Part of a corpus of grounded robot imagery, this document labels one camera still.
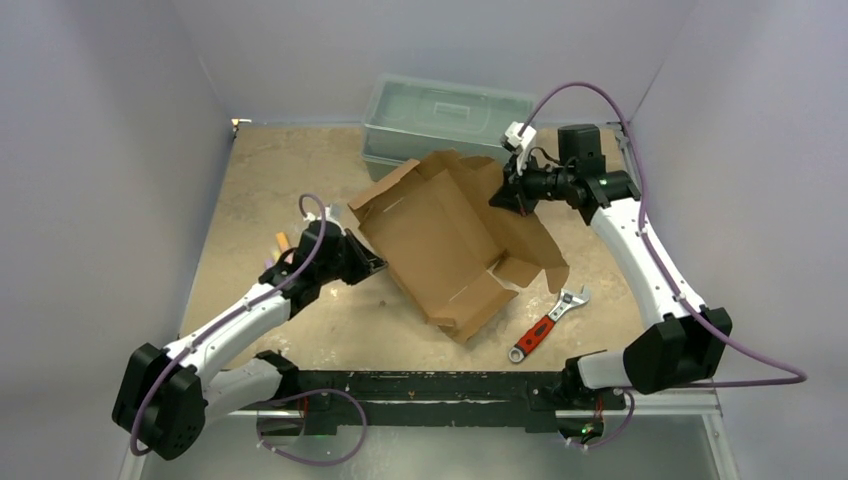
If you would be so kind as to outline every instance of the plastic storage container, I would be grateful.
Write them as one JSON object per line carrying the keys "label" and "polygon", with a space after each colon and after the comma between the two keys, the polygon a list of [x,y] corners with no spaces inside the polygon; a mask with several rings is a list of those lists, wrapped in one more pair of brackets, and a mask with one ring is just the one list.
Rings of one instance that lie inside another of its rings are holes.
{"label": "plastic storage container", "polygon": [[456,149],[503,163],[509,152],[500,138],[510,123],[523,122],[535,104],[527,94],[383,75],[363,124],[362,156],[372,180],[410,158]]}

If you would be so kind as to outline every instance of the table surface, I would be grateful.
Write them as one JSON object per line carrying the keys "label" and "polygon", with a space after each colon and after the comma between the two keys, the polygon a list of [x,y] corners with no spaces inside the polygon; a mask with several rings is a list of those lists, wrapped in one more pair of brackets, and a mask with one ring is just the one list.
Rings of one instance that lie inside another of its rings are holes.
{"label": "table surface", "polygon": [[[538,139],[555,154],[555,131],[543,130]],[[622,168],[613,132],[603,130],[602,141],[608,170]],[[181,334],[244,295],[265,268],[277,232],[297,242],[306,225],[297,208],[301,193],[343,206],[343,224],[357,232],[346,204],[372,184],[359,155],[361,146],[358,128],[240,128]],[[555,302],[544,274],[459,345],[427,325],[388,273],[380,272],[354,287],[341,282],[325,286],[317,301],[268,332],[230,366],[271,349],[302,369],[559,370],[569,357],[623,348],[642,327],[612,255],[564,202],[541,202],[536,211],[571,265],[566,288],[586,284],[592,299],[569,312],[521,364],[509,362],[507,352]]]}

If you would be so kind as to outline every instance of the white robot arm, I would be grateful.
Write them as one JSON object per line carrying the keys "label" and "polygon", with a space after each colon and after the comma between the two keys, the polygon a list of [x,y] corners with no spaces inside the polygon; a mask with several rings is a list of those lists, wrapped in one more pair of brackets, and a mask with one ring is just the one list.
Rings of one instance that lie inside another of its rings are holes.
{"label": "white robot arm", "polygon": [[[641,194],[627,172],[606,171],[600,130],[572,125],[558,130],[560,165],[540,167],[526,151],[535,131],[513,124],[503,145],[513,152],[504,182],[489,204],[520,215],[539,200],[565,200],[604,241],[624,274],[645,332],[621,351],[597,352],[566,361],[565,396],[591,395],[609,387],[633,387],[643,394],[711,378],[724,343],[698,324],[681,303],[685,299],[713,327],[728,335],[732,322],[723,308],[710,309],[689,286],[657,240],[650,222],[640,230]],[[651,248],[642,236],[651,240]],[[662,272],[652,253],[662,262]],[[677,291],[668,283],[671,278]]]}
{"label": "white robot arm", "polygon": [[269,330],[318,298],[323,285],[355,285],[386,262],[343,229],[325,209],[324,226],[311,220],[300,243],[280,256],[239,301],[195,332],[163,348],[145,344],[130,357],[112,420],[166,460],[185,452],[204,425],[247,405],[278,398],[291,363],[273,352],[241,368],[221,370]]}

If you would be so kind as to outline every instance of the gray wall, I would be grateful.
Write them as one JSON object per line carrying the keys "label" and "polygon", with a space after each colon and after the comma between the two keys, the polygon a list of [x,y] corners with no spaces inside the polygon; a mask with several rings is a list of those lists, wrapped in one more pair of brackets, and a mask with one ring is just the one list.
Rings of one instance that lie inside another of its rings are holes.
{"label": "gray wall", "polygon": [[120,376],[177,331],[231,126],[168,0],[0,12],[0,478],[113,479]]}
{"label": "gray wall", "polygon": [[[634,124],[650,212],[733,336],[808,370],[724,391],[743,478],[845,478],[846,2],[701,2]],[[719,377],[774,374],[735,352]]]}
{"label": "gray wall", "polygon": [[[636,111],[696,0],[174,0],[227,112],[357,122],[383,72],[543,94],[594,80]],[[614,117],[570,92],[543,120]]]}

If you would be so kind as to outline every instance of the cardboard box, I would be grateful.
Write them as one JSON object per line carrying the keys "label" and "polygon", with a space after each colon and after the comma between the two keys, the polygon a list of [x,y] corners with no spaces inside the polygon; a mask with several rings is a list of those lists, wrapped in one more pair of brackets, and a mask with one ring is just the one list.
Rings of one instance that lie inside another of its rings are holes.
{"label": "cardboard box", "polygon": [[502,179],[492,158],[435,152],[409,160],[348,204],[401,289],[459,343],[518,295],[495,277],[526,287],[545,270],[551,293],[568,278],[535,214],[489,206]]}

